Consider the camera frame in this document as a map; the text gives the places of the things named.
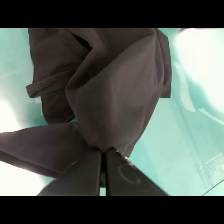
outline teal table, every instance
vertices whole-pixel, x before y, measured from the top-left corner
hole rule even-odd
[[[159,100],[130,159],[170,195],[224,195],[224,29],[160,30],[170,40],[172,96]],[[26,93],[27,29],[1,28],[0,49],[0,132],[46,125],[40,99]],[[52,179],[0,162],[0,180],[0,195],[36,195]]]

